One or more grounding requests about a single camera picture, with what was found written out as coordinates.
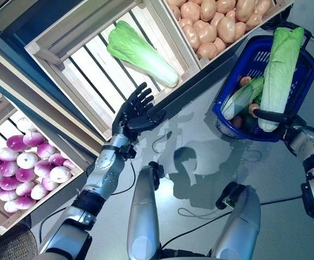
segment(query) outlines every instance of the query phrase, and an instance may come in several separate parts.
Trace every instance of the blue basket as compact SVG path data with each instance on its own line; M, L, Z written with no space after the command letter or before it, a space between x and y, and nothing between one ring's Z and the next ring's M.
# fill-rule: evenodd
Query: blue basket
M309 35L305 33L306 41L300 49L285 114L297 114L314 80L314 58L305 50L311 33L306 32ZM216 127L221 133L230 138L268 142L277 142L279 140L275 132L266 133L260 129L257 119L249 129L237 129L224 118L221 112L221 107L227 98L239 88L239 82L242 77L250 76L254 78L263 75L269 62L272 43L273 36L252 37L215 99L215 105L212 110L217 117L215 119Z

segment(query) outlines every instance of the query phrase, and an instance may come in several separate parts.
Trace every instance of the produce display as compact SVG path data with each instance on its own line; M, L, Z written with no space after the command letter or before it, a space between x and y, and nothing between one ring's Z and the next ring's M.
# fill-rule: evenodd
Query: produce display
M199 59L213 59L262 22L271 0L167 0Z
M225 119L234 127L248 130L257 120L264 132L272 132L278 127L279 123L258 119L253 111L284 112L303 37L303 28L276 29L264 75L253 79L241 77L221 108Z
M0 200L8 213L32 207L70 179L76 167L27 118L16 125L26 134L11 136L0 149Z
M166 87L174 88L178 84L178 73L125 21L119 21L110 32L107 51L138 67Z

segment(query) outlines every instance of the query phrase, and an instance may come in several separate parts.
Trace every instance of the chinese cabbage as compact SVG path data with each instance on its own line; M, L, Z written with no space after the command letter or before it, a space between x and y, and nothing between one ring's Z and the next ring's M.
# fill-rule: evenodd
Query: chinese cabbage
M127 22L119 21L108 41L112 56L137 66L166 87L178 84L178 73Z
M264 88L260 104L262 110L284 112L303 36L303 28L292 31L276 29L270 60L264 71ZM278 123L264 119L258 119L258 123L265 132L272 132L278 127Z
M252 79L250 83L240 88L230 99L225 103L222 108L222 114L227 120L231 120L239 114L250 101L255 99L263 90L264 79L259 77Z

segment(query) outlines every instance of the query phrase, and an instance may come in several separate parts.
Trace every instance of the gray floor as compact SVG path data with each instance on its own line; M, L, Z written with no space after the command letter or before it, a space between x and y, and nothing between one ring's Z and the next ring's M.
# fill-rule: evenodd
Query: gray floor
M296 1L289 20L314 34L314 1ZM309 43L307 50L314 57L314 41ZM235 59L228 61L229 67ZM214 201L232 180L254 186L262 202L297 196L300 184L305 181L301 164L282 143L228 142L213 129L212 101L229 72L228 66L223 67L211 88L194 98L172 119L143 134L136 146L137 157L133 161L136 171L155 160L163 164L168 173L156 192L162 244L207 221L189 216L188 211L195 215L208 214L206 218L220 215L222 212L214 208ZM299 115L314 127L314 82ZM153 141L168 132L172 132L170 139L156 142L158 153L154 152L151 147ZM34 212L33 223L63 207L61 202L71 201L76 194L76 186L81 187L84 181L84 178L79 179ZM132 171L127 164L118 190L129 186L131 181ZM91 231L93 244L87 259L127 259L126 234L132 195L133 190L113 196L105 204ZM253 259L314 259L314 220L306 215L301 200L263 206L261 212L261 232ZM43 234L55 220L53 217L45 223ZM181 237L169 248L206 254L225 221L226 218L220 219ZM39 234L38 228L38 224L33 227L35 235Z

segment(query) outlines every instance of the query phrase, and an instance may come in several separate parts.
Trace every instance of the potato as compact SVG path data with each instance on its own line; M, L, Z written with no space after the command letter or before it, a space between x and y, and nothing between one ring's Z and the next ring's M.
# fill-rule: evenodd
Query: potato
M217 27L218 22L220 21L220 19L222 19L224 17L224 14L222 14L221 12L216 12L215 16L213 17L213 19L211 20L211 25L213 25L214 27Z
M235 33L234 41L237 41L238 39L241 38L242 35L245 34L246 24L243 22L237 22L235 23L235 26L236 26L236 33Z
M235 22L228 17L223 17L217 24L217 34L224 42L233 42L236 34Z
M235 10L231 10L231 11L227 12L226 17L232 19L236 23L235 14L236 14Z
M200 6L200 18L201 20L208 22L216 13L216 1L204 0Z
M189 44L194 50L197 50L200 46L200 40L199 40L199 35L196 33L194 30L193 26L190 24L186 24L182 28L186 39L188 40Z
M235 0L218 0L217 1L217 12L226 14L235 7Z
M249 84L251 80L252 80L252 78L250 76L242 77L241 80L240 80L240 88L242 88L243 86Z
M204 22L203 20L199 20L199 21L196 21L193 25L194 27L194 30L199 33L200 30L202 30L204 27L210 25L209 23L207 22Z
M178 8L180 8L181 5L184 4L185 2L186 2L186 0L168 0L169 5L175 5Z
M217 47L217 53L221 53L222 51L224 51L227 46L226 43L222 41L222 39L220 39L219 37L215 39L214 44Z
M188 0L188 1L194 2L194 3L198 4L198 5L201 5L202 2L203 2L203 0Z
M232 125L237 128L240 129L242 127L242 118L239 115L236 115L233 119L231 119L231 123Z
M181 6L181 18L190 18L195 23L200 19L200 6L193 2L186 2Z
M204 43L198 48L197 55L199 60L204 57L211 60L217 55L217 47L214 43L211 42Z
M263 17L266 14L266 12L270 9L270 6L271 6L270 0L259 0L259 2L255 4L254 12Z
M201 44L214 42L217 37L217 31L213 25L209 24L208 26L201 29L198 32L198 35Z
M176 20L178 20L181 17L181 12L179 8L175 5L171 5L170 8L171 8L171 11L174 13Z
M247 22L255 7L255 0L238 0L236 5L236 19L240 22Z
M180 19L178 23L180 24L181 28L183 28L186 24L193 25L193 21L190 18Z
M248 112L253 118L258 118L255 114L253 114L255 109L260 109L260 106L256 103L253 103L248 107Z
M252 30L258 24L262 22L262 16L259 14L253 14L246 22L246 31Z

